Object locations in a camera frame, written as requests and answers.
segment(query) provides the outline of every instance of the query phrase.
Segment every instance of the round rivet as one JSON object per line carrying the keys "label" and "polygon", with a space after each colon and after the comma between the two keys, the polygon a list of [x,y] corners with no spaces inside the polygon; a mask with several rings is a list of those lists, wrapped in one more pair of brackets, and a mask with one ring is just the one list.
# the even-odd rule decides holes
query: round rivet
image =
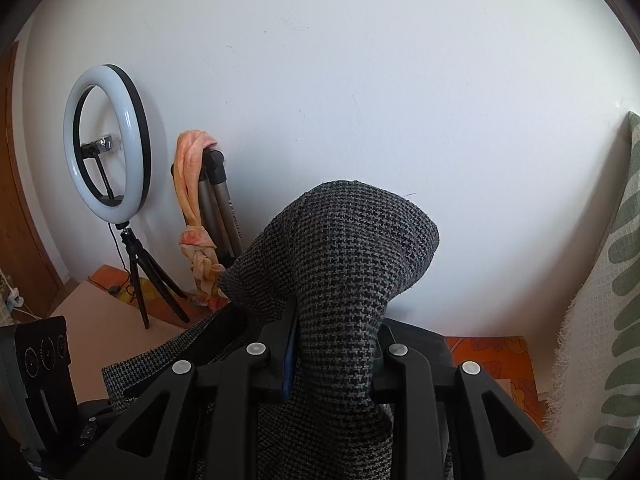
{"label": "round rivet", "polygon": [[462,363],[462,371],[469,375],[478,375],[480,373],[480,365],[475,361],[465,361]]}
{"label": "round rivet", "polygon": [[171,367],[171,370],[174,371],[174,374],[182,375],[191,370],[191,363],[188,361],[176,361],[174,365]]}
{"label": "round rivet", "polygon": [[264,354],[266,349],[267,349],[267,347],[265,345],[263,345],[262,343],[251,343],[246,348],[246,351],[247,351],[248,354],[251,354],[251,355],[262,355],[262,354]]}
{"label": "round rivet", "polygon": [[391,346],[389,346],[389,353],[391,355],[396,355],[398,357],[402,357],[403,355],[406,355],[406,353],[409,351],[409,349],[404,346],[402,343],[393,343]]}

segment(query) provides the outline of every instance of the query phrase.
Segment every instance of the black speaker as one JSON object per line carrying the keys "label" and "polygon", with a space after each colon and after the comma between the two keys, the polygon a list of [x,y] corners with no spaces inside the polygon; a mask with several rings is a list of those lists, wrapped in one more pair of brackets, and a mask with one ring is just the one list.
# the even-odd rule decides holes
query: black speaker
{"label": "black speaker", "polygon": [[78,405],[70,364],[64,317],[0,327],[4,402],[19,428],[22,452],[33,462],[72,438]]}

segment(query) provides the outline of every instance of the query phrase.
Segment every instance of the orange patterned cloth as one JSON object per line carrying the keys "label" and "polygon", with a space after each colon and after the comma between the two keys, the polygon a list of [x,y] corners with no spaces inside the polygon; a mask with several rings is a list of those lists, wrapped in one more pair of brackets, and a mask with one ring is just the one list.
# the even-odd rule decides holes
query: orange patterned cloth
{"label": "orange patterned cloth", "polygon": [[542,427],[540,403],[527,342],[514,337],[447,337],[456,365],[475,361],[496,380],[509,380],[511,398]]}

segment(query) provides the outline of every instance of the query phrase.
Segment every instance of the ring light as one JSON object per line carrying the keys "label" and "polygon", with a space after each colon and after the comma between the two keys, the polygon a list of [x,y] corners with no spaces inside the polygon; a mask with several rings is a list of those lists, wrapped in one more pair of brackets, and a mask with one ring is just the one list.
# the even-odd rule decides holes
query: ring light
{"label": "ring light", "polygon": [[[95,87],[100,87],[107,94],[116,112],[124,149],[126,176],[124,196],[113,194],[100,161],[100,153],[112,149],[112,137],[105,136],[87,144],[80,143],[82,106],[89,92]],[[180,298],[186,299],[187,295],[142,246],[129,227],[129,220],[142,208],[149,191],[151,145],[142,100],[133,81],[124,70],[115,65],[100,65],[84,72],[71,89],[71,94],[66,101],[62,131],[66,164],[82,200],[96,216],[105,222],[116,224],[116,228],[120,229],[120,238],[129,255],[129,269],[125,267],[125,270],[129,273],[129,281],[135,291],[145,328],[149,328],[149,318],[146,314],[138,267],[145,271],[152,285],[176,316],[184,323],[188,323],[189,316],[171,295],[169,289]],[[84,164],[86,158],[92,158],[98,165],[107,195],[102,194],[91,180]]]}
{"label": "ring light", "polygon": [[[113,105],[122,136],[126,171],[122,197],[107,196],[98,190],[82,156],[80,115],[89,92],[96,86]],[[151,178],[151,149],[142,100],[124,70],[114,65],[94,66],[78,78],[66,101],[63,137],[71,179],[89,209],[105,222],[129,221],[146,200]]]}

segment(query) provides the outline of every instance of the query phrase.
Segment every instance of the houndstooth fabric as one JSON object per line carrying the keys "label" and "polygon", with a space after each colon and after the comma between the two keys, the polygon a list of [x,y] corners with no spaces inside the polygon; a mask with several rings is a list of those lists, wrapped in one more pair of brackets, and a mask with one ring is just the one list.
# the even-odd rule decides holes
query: houndstooth fabric
{"label": "houndstooth fabric", "polygon": [[[369,396],[377,332],[387,303],[424,274],[437,246],[436,226],[407,200],[329,182],[290,204],[220,277],[260,326],[298,299],[292,397],[260,407],[258,478],[389,477],[392,418]],[[156,366],[149,352],[137,359]],[[110,394],[143,379],[117,367],[105,370]]]}
{"label": "houndstooth fabric", "polygon": [[125,411],[136,400],[126,397],[125,390],[161,370],[167,363],[174,361],[185,348],[188,348],[196,340],[215,317],[216,314],[207,316],[191,326],[190,329],[173,339],[169,339],[154,350],[103,368],[102,379],[113,409],[118,413]]}

